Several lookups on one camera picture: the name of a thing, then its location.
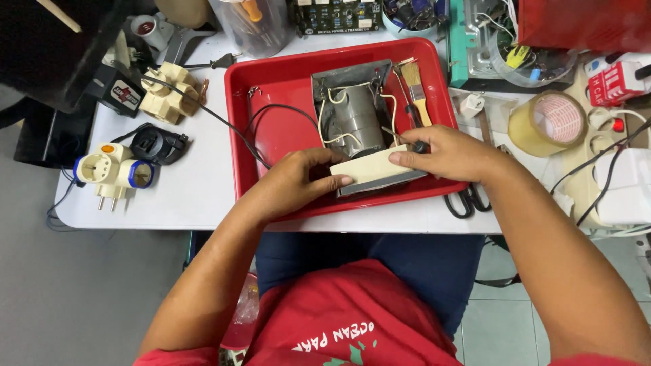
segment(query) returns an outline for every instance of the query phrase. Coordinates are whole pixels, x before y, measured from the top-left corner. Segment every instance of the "circuit board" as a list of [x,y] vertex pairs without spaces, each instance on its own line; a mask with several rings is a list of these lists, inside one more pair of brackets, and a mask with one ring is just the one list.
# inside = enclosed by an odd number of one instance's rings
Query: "circuit board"
[[294,23],[301,35],[377,31],[382,0],[293,0]]

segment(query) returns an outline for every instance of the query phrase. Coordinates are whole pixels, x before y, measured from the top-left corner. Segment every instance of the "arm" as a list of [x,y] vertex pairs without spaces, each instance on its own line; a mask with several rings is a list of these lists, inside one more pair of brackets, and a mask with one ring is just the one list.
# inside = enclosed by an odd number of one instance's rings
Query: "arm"
[[308,179],[311,167],[342,160],[325,148],[289,153],[242,196],[163,300],[139,356],[154,349],[219,346],[264,227],[350,184],[345,175]]
[[484,186],[549,336],[552,359],[596,353],[651,363],[651,331],[633,294],[528,170],[443,126],[403,136],[429,142],[432,153],[393,153],[393,163]]

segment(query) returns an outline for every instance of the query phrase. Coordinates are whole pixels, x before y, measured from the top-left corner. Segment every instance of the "hand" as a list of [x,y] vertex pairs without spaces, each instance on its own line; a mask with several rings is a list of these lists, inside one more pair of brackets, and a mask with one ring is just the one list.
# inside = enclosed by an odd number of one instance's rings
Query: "hand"
[[511,161],[496,148],[440,124],[406,131],[402,137],[407,141],[425,141],[432,152],[394,152],[389,155],[389,161],[443,178],[485,184],[500,166]]
[[299,210],[320,196],[353,182],[348,175],[331,175],[311,182],[310,168],[337,164],[345,156],[328,148],[290,152],[274,165],[238,204],[247,205],[263,223]]

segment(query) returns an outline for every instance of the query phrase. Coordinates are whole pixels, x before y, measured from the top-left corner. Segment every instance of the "red t-shirt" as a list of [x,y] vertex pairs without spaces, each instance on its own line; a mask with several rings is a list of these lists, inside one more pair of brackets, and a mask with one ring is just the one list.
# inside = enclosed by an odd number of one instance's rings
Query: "red t-shirt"
[[[377,260],[313,272],[269,290],[245,362],[247,365],[459,366],[456,348],[434,312]],[[212,347],[151,351],[133,366],[218,364]],[[560,359],[552,366],[624,366],[598,355]]]

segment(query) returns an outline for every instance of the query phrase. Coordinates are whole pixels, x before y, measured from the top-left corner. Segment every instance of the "white table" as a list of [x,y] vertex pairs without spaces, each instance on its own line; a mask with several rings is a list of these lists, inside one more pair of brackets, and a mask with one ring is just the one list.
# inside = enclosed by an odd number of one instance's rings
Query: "white table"
[[[278,54],[318,51],[322,49],[356,46],[394,39],[385,31],[310,36],[294,39]],[[443,53],[445,46],[437,49]],[[227,52],[235,52],[223,33],[201,42],[187,64],[207,63]],[[239,57],[238,62],[246,61]],[[224,69],[198,69],[192,74],[202,80],[210,79],[207,107],[227,118]],[[519,94],[521,102],[530,96]],[[128,199],[118,200],[114,212],[105,204],[98,210],[100,198],[93,194],[94,185],[74,188],[68,198],[57,207],[61,220],[71,227],[84,229],[156,229],[156,230],[213,230],[235,203],[230,140],[228,128],[205,111],[185,118],[177,126],[154,120],[144,113],[135,119],[118,116],[103,105],[98,105],[90,148],[131,131],[144,122],[153,122],[166,130],[184,133],[191,144],[178,162],[160,168],[155,181],[146,190],[129,190]],[[477,138],[477,128],[461,126]],[[499,145],[505,143],[535,176],[540,178],[549,170],[547,159],[534,158],[517,149],[506,134],[493,134]],[[68,181],[59,179],[55,202],[65,193]],[[477,212],[469,219],[456,219],[448,211],[442,197],[387,204],[361,210],[338,212],[309,219],[275,223],[273,231],[333,231],[333,232],[438,232],[438,233],[496,233],[500,232],[492,212]]]

